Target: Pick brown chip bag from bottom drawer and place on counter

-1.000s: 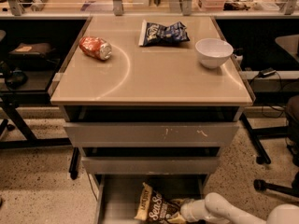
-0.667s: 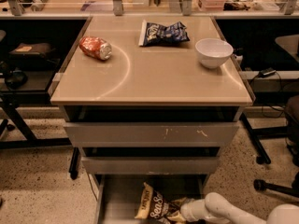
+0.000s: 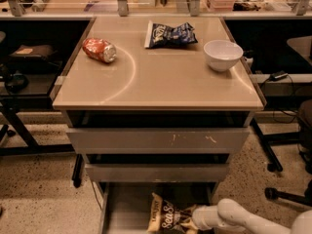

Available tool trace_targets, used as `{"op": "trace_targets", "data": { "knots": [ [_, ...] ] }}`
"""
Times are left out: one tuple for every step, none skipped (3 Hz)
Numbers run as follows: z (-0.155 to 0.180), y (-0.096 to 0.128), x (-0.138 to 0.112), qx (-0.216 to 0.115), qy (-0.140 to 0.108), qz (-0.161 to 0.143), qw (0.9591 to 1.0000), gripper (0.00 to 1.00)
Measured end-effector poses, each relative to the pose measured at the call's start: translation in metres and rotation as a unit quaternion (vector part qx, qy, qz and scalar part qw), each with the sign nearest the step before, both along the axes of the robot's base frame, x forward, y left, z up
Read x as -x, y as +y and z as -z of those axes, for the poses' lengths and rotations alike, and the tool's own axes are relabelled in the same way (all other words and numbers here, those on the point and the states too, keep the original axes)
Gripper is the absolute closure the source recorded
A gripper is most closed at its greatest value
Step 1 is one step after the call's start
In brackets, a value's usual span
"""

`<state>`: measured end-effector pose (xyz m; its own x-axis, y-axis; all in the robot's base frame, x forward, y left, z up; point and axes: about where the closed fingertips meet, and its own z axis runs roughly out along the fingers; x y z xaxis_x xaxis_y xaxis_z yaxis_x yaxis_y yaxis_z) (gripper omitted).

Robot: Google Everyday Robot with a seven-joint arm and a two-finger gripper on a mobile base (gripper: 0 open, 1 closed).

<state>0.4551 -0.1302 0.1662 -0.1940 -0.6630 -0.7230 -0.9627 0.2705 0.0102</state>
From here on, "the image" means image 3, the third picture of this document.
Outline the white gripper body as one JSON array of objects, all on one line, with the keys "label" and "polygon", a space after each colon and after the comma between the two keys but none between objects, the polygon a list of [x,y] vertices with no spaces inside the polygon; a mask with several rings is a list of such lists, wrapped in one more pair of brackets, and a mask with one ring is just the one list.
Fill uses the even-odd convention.
[{"label": "white gripper body", "polygon": [[193,214],[192,220],[199,230],[209,230],[222,226],[222,219],[218,215],[217,206],[199,206]]}]

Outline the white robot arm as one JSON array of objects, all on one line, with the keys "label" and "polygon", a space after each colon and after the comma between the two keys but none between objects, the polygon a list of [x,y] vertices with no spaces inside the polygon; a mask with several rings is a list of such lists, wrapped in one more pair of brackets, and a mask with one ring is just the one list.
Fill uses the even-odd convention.
[{"label": "white robot arm", "polygon": [[199,230],[209,228],[243,231],[253,234],[312,234],[312,211],[300,214],[290,228],[252,214],[232,199],[222,199],[215,206],[199,206],[192,220]]}]

